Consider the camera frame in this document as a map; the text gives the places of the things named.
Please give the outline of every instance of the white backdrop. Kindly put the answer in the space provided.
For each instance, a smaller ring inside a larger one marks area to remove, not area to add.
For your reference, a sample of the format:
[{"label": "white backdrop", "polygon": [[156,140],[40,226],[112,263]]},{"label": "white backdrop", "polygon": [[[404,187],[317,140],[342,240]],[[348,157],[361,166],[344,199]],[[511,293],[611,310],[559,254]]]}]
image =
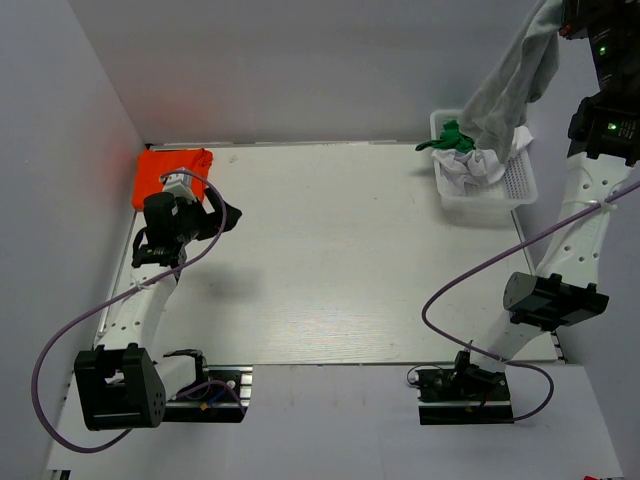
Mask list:
[{"label": "white backdrop", "polygon": [[[571,116],[583,97],[598,91],[589,44],[560,43],[561,63],[546,96],[534,104],[529,124],[536,137],[530,150],[540,197],[537,203],[521,208],[520,219],[526,236],[532,236],[558,218],[566,182],[567,130]],[[640,179],[631,174],[628,184]],[[558,335],[571,362],[585,365],[600,408],[607,421],[625,478],[640,478],[640,415],[635,399],[640,395],[640,375],[626,368],[635,363],[640,337],[638,307],[640,284],[640,213],[638,194],[618,202],[600,256],[599,290],[611,296],[604,315]],[[546,243],[534,245],[535,261],[544,255]]]},{"label": "white backdrop", "polygon": [[418,140],[537,0],[70,0],[145,142]]},{"label": "white backdrop", "polygon": [[[50,438],[31,370],[56,330],[107,295],[142,143],[66,1],[3,2],[0,65],[0,478],[40,479]],[[43,369],[54,421],[94,333],[70,332]]]}]

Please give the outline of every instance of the gray cloth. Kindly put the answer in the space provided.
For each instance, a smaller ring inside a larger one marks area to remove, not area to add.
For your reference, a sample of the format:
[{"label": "gray cloth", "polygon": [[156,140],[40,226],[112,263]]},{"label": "gray cloth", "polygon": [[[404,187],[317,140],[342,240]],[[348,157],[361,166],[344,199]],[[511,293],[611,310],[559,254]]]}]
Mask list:
[{"label": "gray cloth", "polygon": [[516,127],[526,122],[527,103],[539,100],[558,71],[562,0],[538,4],[498,68],[458,118],[460,131],[505,163]]}]

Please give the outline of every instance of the wire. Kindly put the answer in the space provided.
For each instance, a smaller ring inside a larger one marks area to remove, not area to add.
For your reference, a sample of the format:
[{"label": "wire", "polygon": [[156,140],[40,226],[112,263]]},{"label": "wire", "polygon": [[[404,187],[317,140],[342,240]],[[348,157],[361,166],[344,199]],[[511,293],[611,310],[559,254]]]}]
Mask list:
[{"label": "wire", "polygon": [[480,402],[480,405],[476,407],[476,410],[480,410],[482,407],[484,407],[487,404],[488,401],[489,401],[489,392],[484,394],[484,398]]},{"label": "wire", "polygon": [[440,365],[437,365],[437,364],[435,364],[435,363],[421,363],[420,365],[416,365],[415,367],[410,368],[410,369],[409,369],[409,371],[407,372],[407,383],[408,383],[409,385],[411,385],[412,387],[415,387],[415,386],[417,386],[418,384],[417,384],[417,383],[414,383],[414,382],[411,382],[411,381],[409,380],[409,374],[410,374],[411,372],[413,372],[416,368],[421,368],[421,367],[435,367],[435,368],[437,368],[437,369],[444,370],[444,368],[442,368]]},{"label": "wire", "polygon": [[197,400],[202,400],[204,397],[207,396],[208,393],[209,393],[209,388],[208,388],[208,385],[207,385],[207,388],[204,389],[202,395],[200,395],[199,397],[192,397],[191,395],[187,395],[186,397],[189,400],[197,401]]},{"label": "wire", "polygon": [[526,413],[524,415],[520,415],[518,417],[514,417],[513,419],[510,419],[510,420],[506,420],[505,419],[505,420],[498,420],[498,421],[503,421],[505,423],[518,422],[520,420],[526,420],[527,418],[531,418],[534,415],[540,413],[549,404],[549,402],[551,401],[551,398],[553,397],[553,394],[555,392],[555,384],[553,382],[553,378],[551,378],[551,375],[549,375],[545,370],[543,370],[540,367],[537,367],[535,365],[531,365],[531,364],[528,364],[528,363],[522,363],[522,362],[509,360],[507,358],[503,358],[500,355],[496,355],[495,353],[488,352],[486,350],[483,350],[481,348],[478,348],[478,347],[472,345],[471,343],[467,343],[467,342],[465,342],[463,340],[460,340],[457,337],[454,337],[453,335],[445,332],[444,330],[436,327],[433,323],[431,323],[429,321],[429,319],[427,318],[427,311],[435,303],[435,301],[438,298],[440,298],[447,291],[449,291],[450,289],[452,289],[456,285],[462,283],[463,281],[465,281],[469,277],[472,277],[473,275],[475,275],[478,272],[481,272],[485,268],[488,268],[488,267],[498,263],[499,261],[504,260],[505,258],[509,257],[510,255],[513,255],[514,253],[522,250],[523,248],[527,248],[529,245],[533,245],[534,243],[539,242],[543,238],[546,238],[549,235],[552,235],[553,233],[557,232],[561,228],[564,228],[567,225],[571,225],[572,223],[574,223],[574,222],[586,217],[587,215],[591,215],[593,212],[603,208],[604,205],[614,203],[618,199],[624,197],[625,195],[628,195],[629,193],[637,190],[638,188],[640,188],[640,181],[628,186],[627,188],[624,188],[624,189],[620,190],[617,193],[614,193],[614,194],[610,195],[609,197],[607,197],[604,200],[604,202],[597,203],[597,204],[594,204],[594,205],[592,205],[590,207],[587,207],[584,210],[582,210],[581,212],[578,212],[578,213],[576,213],[574,215],[571,215],[570,217],[567,217],[564,220],[562,220],[562,221],[556,223],[555,225],[549,227],[547,230],[544,230],[544,231],[538,233],[537,235],[531,237],[529,240],[526,240],[526,241],[524,241],[524,242],[522,242],[522,243],[520,243],[520,244],[518,244],[518,245],[516,245],[514,247],[509,248],[508,250],[505,250],[504,252],[496,255],[495,257],[490,258],[486,262],[481,263],[480,265],[472,268],[468,272],[465,272],[462,275],[460,275],[459,277],[454,278],[453,280],[451,280],[444,287],[442,287],[440,290],[438,290],[436,293],[434,293],[433,296],[424,305],[424,307],[422,307],[422,321],[425,323],[425,325],[427,327],[429,327],[431,330],[433,330],[437,334],[443,336],[444,338],[446,338],[446,339],[448,339],[448,340],[450,340],[450,341],[452,341],[454,343],[457,343],[458,345],[460,345],[460,346],[462,346],[464,348],[467,348],[469,350],[473,350],[474,352],[477,352],[477,353],[479,353],[481,355],[484,355],[485,357],[492,358],[493,360],[496,360],[497,362],[504,363],[504,364],[509,365],[511,367],[518,367],[518,368],[524,368],[524,369],[527,369],[527,370],[534,370],[534,371],[540,373],[541,375],[543,375],[547,379],[547,382],[549,382],[549,392],[547,393],[547,397],[542,401],[542,403],[540,405],[538,405],[535,409],[533,409],[532,411],[530,411],[529,413]]},{"label": "wire", "polygon": [[58,442],[60,445],[62,445],[63,447],[76,452],[76,453],[98,453],[98,452],[102,452],[104,450],[106,450],[109,447],[112,447],[113,445],[115,445],[116,443],[118,443],[120,440],[122,440],[125,436],[127,436],[130,432],[131,429],[129,430],[125,430],[124,432],[122,432],[120,435],[118,435],[116,438],[114,438],[113,440],[105,443],[104,445],[99,445],[97,447],[82,447],[79,445],[75,445],[73,443],[71,443],[69,440],[67,440],[66,438],[64,438],[62,435],[60,435],[56,429],[54,428],[53,425],[51,425],[51,422],[49,422],[49,420],[47,419],[44,410],[42,409],[42,404],[40,403],[40,393],[38,391],[38,380],[40,378],[40,371],[42,370],[42,365],[44,363],[44,360],[47,356],[47,354],[49,353],[49,351],[51,350],[51,348],[53,347],[53,345],[55,345],[55,343],[60,340],[60,338],[67,333],[69,330],[71,330],[73,327],[75,327],[76,325],[78,325],[81,322],[84,322],[85,320],[91,318],[93,315],[95,315],[96,313],[100,312],[101,310],[113,305],[116,302],[119,302],[121,300],[124,300],[125,298],[130,297],[131,295],[133,295],[134,293],[137,293],[139,291],[139,287],[148,287],[149,285],[153,285],[154,283],[156,283],[159,280],[162,280],[165,277],[168,277],[169,275],[174,275],[178,272],[181,272],[182,270],[184,270],[185,268],[189,267],[190,265],[193,265],[194,263],[196,263],[198,260],[202,259],[207,253],[209,253],[211,251],[211,249],[215,246],[216,243],[218,243],[218,240],[220,240],[220,237],[222,236],[222,232],[224,232],[226,223],[227,223],[227,208],[226,208],[226,203],[224,202],[222,195],[220,195],[220,192],[218,192],[218,190],[206,179],[201,177],[200,175],[197,175],[189,170],[186,169],[181,169],[181,170],[172,170],[170,172],[167,172],[163,175],[161,175],[161,177],[167,177],[169,175],[172,174],[186,174],[189,175],[190,177],[196,178],[198,180],[200,180],[201,182],[203,182],[207,187],[209,187],[211,189],[211,191],[213,193],[215,193],[216,197],[218,197],[218,199],[220,200],[220,205],[222,208],[222,221],[220,224],[220,228],[218,229],[218,233],[216,233],[216,235],[213,237],[213,239],[211,240],[211,242],[209,242],[209,245],[207,245],[207,247],[202,251],[202,253],[200,253],[199,255],[196,255],[195,257],[193,257],[191,260],[183,263],[182,265],[179,265],[175,268],[172,268],[171,270],[167,270],[166,272],[162,272],[158,275],[156,275],[155,277],[151,277],[148,280],[145,280],[144,282],[141,282],[140,285],[136,285],[132,288],[130,288],[129,290],[127,290],[126,292],[123,292],[119,295],[116,295],[115,297],[113,297],[111,300],[107,300],[106,302],[101,303],[100,305],[97,305],[96,307],[92,308],[91,310],[83,313],[82,315],[80,315],[79,317],[74,318],[73,320],[71,320],[68,324],[66,324],[64,327],[62,327],[60,330],[58,330],[52,337],[51,339],[49,339],[49,341],[45,344],[44,348],[42,349],[42,352],[40,352],[40,355],[38,356],[38,359],[36,360],[35,366],[33,367],[33,373],[31,375],[31,403],[33,404],[33,409],[36,412],[36,416],[38,417],[38,420],[40,421],[40,423],[42,424],[42,426],[44,427],[44,429],[47,431],[47,433],[51,436],[51,438],[53,438],[56,442]]},{"label": "wire", "polygon": [[233,399],[236,401],[236,403],[238,404],[238,407],[240,407],[240,411],[242,412],[242,415],[246,415],[247,409],[244,408],[244,405],[242,405],[242,400],[240,400],[240,397],[238,396],[238,394],[234,392],[233,389],[222,380],[207,380],[206,382],[201,383],[200,385],[196,385],[195,387],[191,387],[182,392],[178,392],[178,394],[176,395],[176,398],[182,398],[182,397],[186,397],[187,395],[191,395],[193,392],[197,392],[198,390],[200,390],[203,387],[206,387],[207,385],[218,385],[219,387],[224,388],[227,392],[231,394]]},{"label": "wire", "polygon": [[214,403],[216,403],[218,401],[218,399],[220,397],[222,397],[222,395],[224,395],[224,390],[222,390],[221,392],[219,392],[215,397],[213,397],[211,400],[207,401],[207,405],[208,406],[213,406]]}]

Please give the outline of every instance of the white plastic basket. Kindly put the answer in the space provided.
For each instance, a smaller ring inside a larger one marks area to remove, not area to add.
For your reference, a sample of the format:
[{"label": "white plastic basket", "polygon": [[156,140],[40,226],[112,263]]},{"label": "white plastic basket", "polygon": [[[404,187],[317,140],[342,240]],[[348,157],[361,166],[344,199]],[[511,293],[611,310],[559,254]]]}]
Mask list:
[{"label": "white plastic basket", "polygon": [[[440,138],[443,126],[450,120],[458,118],[460,110],[436,110],[431,114],[431,138]],[[436,185],[442,208],[451,211],[469,212],[495,216],[509,214],[511,210],[535,202],[538,189],[531,170],[531,162],[527,150],[517,157],[510,158],[504,177],[488,187],[465,185],[465,195],[451,195],[447,192],[446,181],[440,174],[440,164],[434,162]]]}]

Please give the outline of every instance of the orange towel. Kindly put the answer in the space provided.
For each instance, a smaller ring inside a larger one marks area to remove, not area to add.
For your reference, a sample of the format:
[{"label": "orange towel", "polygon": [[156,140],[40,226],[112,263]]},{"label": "orange towel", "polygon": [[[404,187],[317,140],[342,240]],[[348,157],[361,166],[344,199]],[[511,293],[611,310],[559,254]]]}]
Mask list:
[{"label": "orange towel", "polygon": [[[213,153],[204,148],[198,150],[177,150],[174,152],[152,152],[145,150],[138,156],[138,171],[133,188],[131,203],[136,210],[142,210],[143,202],[152,193],[162,191],[160,175],[177,168],[188,168],[193,173],[207,178],[209,167],[213,163]],[[202,201],[205,185],[193,179],[191,190]]]}]

